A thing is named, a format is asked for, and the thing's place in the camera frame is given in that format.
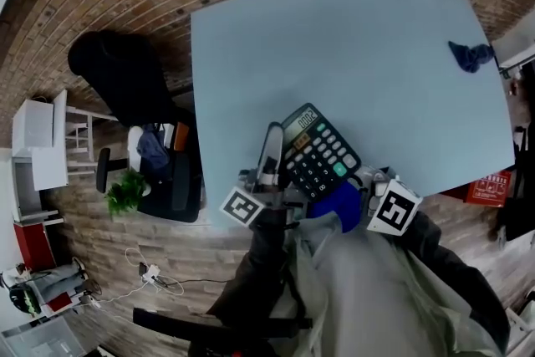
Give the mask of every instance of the calculator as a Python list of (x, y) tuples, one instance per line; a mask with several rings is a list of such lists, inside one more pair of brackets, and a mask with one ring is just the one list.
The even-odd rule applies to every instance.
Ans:
[(283, 122), (283, 165), (312, 202), (321, 201), (360, 167), (360, 158), (310, 103)]

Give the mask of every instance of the chair armrest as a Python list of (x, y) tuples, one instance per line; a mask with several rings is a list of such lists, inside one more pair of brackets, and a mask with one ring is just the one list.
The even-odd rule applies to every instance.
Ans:
[(110, 161), (111, 150), (105, 147), (100, 150), (99, 162), (97, 163), (96, 188), (100, 193), (106, 193), (108, 171), (123, 170), (128, 167), (126, 158)]
[(190, 157), (185, 152), (174, 152), (174, 154), (175, 167), (173, 171), (171, 208), (174, 211), (182, 211), (186, 209), (190, 195)]

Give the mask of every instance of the office chair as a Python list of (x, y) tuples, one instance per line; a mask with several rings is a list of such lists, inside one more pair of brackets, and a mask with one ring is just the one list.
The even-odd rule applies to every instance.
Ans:
[[(194, 222), (202, 182), (195, 116), (174, 104), (156, 51), (148, 40), (139, 34), (110, 30), (88, 32), (73, 43), (68, 61), (71, 71), (93, 87), (122, 125), (186, 125), (186, 145), (183, 151), (170, 151), (166, 170), (142, 169), (152, 190), (142, 199), (138, 210), (156, 217)], [(104, 148), (99, 154), (97, 190), (106, 192), (109, 171), (126, 167), (127, 160), (110, 160), (110, 149)]]

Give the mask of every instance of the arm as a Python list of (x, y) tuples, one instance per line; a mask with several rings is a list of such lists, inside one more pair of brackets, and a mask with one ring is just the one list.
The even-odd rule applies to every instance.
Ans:
[(222, 295), (208, 311), (226, 322), (266, 319), (283, 292), (283, 266), (287, 254), (283, 250), (286, 212), (264, 210), (253, 231), (251, 248), (227, 283)]
[(465, 265), (454, 252), (439, 246), (440, 239), (440, 228), (418, 212), (405, 234), (395, 242), (410, 250), (471, 305), (471, 317), (505, 353), (510, 327), (500, 300), (479, 270)]
[(26, 272), (26, 267), (23, 263), (20, 263), (15, 268), (6, 269), (2, 272), (3, 282), (8, 288), (13, 287), (25, 279), (24, 275)]

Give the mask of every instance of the green button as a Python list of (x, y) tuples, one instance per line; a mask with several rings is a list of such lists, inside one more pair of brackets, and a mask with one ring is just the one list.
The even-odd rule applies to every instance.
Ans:
[(339, 177), (342, 177), (348, 171), (345, 169), (344, 165), (341, 162), (337, 162), (333, 165), (333, 170)]

